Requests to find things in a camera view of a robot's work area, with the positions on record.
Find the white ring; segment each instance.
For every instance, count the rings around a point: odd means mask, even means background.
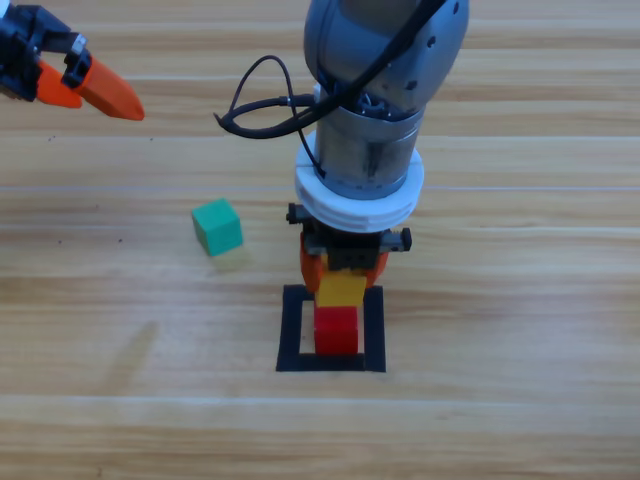
[[[316,132],[307,138],[312,152],[315,139]],[[424,181],[422,158],[414,150],[407,179],[397,192],[378,200],[355,200],[338,195],[320,181],[303,147],[296,158],[298,199],[314,218],[345,232],[375,233],[396,228],[418,206]]]

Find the black cable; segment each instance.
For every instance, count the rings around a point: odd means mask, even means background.
[[[315,98],[310,94],[296,95],[293,97],[293,100],[290,100],[289,97],[268,98],[266,100],[248,103],[235,108],[233,112],[231,112],[233,114],[231,118],[236,118],[263,108],[288,107],[291,105],[292,101],[296,107],[311,107],[315,104]]]
[[[245,83],[247,82],[247,80],[249,79],[249,77],[251,76],[251,74],[256,70],[256,68],[258,68],[261,64],[263,64],[264,62],[268,61],[268,60],[273,60],[274,62],[276,62],[278,65],[280,65],[280,68],[282,69],[282,72],[284,73],[284,78],[287,82],[287,93],[289,94],[289,97],[279,97],[279,98],[272,98],[272,99],[268,99],[268,100],[262,100],[260,102],[254,102],[252,104],[249,105],[244,105],[242,107],[239,107],[238,109],[236,109],[236,104],[238,103],[238,99],[240,98],[240,95],[242,94],[242,89],[244,88]],[[293,118],[298,118],[298,110],[296,108],[296,100],[300,100],[302,104],[315,104],[315,101],[313,101],[313,95],[309,96],[309,95],[301,95],[300,97],[296,97],[293,93],[293,84],[291,82],[291,75],[289,74],[289,70],[287,69],[287,66],[284,64],[284,62],[276,57],[275,55],[265,55],[264,57],[260,58],[259,60],[257,60],[249,70],[247,70],[247,73],[244,74],[244,77],[242,77],[242,80],[240,81],[240,85],[238,85],[238,88],[236,90],[235,95],[233,96],[233,101],[231,102],[231,106],[229,107],[229,113],[227,115],[230,116],[230,118],[235,118],[238,115],[241,115],[242,113],[248,113],[248,112],[252,112],[255,110],[258,110],[260,108],[268,108],[268,107],[274,107],[274,106],[290,106],[291,107],[291,112],[293,113]],[[305,151],[307,152],[307,155],[309,156],[309,159],[311,160],[311,163],[313,164],[313,166],[316,168],[316,170],[318,171],[318,174],[320,176],[322,176],[324,178],[324,176],[326,175],[326,172],[324,171],[324,169],[321,167],[320,163],[316,160],[315,155],[313,154],[313,152],[311,151],[311,148],[309,148],[309,144],[307,143],[307,139],[304,136],[304,132],[302,131],[302,128],[297,129],[298,135],[300,136],[300,141],[302,142],[302,145],[304,146]]]
[[[422,0],[414,14],[405,23],[398,34],[389,42],[384,52],[378,57],[378,59],[356,80],[354,80],[343,92],[333,94],[327,97],[325,100],[316,103],[312,107],[307,108],[300,115],[294,114],[292,118],[285,120],[284,122],[269,128],[262,129],[249,129],[238,126],[234,119],[238,115],[234,115],[234,107],[237,103],[236,95],[232,107],[224,117],[220,118],[215,115],[218,124],[227,132],[250,139],[267,140],[277,137],[283,137],[293,132],[302,132],[302,129],[314,124],[323,117],[329,115],[334,110],[344,106],[350,101],[358,98],[360,92],[371,82],[380,72],[382,72],[387,66],[402,55],[407,48],[412,44],[416,35],[422,30],[422,28],[431,20],[433,15],[445,4],[446,0]],[[256,65],[250,69],[243,81],[241,87],[246,82],[246,78],[253,70],[257,68]]]

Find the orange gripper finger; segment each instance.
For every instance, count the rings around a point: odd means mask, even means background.
[[[320,288],[320,281],[324,274],[322,259],[319,256],[309,255],[305,252],[303,233],[300,233],[300,269],[307,290],[309,293],[316,293]]]
[[[91,59],[84,82],[74,91],[105,115],[135,121],[144,119],[144,108],[131,85],[95,57]]]
[[[82,107],[82,98],[62,83],[62,74],[48,63],[40,60],[42,69],[38,79],[38,100],[47,105],[66,108]]]

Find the red block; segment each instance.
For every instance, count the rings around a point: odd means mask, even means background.
[[[314,307],[313,323],[317,355],[358,353],[358,308]]]

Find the black square frame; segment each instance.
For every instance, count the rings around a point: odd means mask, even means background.
[[[364,353],[324,356],[300,353],[302,305],[314,295],[304,285],[285,285],[282,295],[282,327],[278,372],[380,372],[387,371],[382,287],[367,290],[364,297]]]

